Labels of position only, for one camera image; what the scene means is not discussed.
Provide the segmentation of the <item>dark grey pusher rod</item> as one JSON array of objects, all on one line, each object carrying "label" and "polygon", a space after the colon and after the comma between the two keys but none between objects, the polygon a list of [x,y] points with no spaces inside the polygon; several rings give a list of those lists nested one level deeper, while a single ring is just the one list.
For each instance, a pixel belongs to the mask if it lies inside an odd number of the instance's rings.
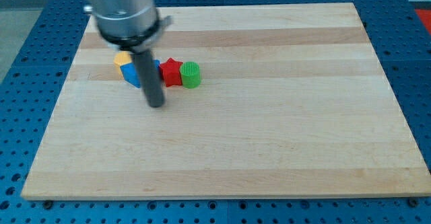
[{"label": "dark grey pusher rod", "polygon": [[165,96],[151,50],[132,52],[131,57],[147,104],[152,108],[163,106]]}]

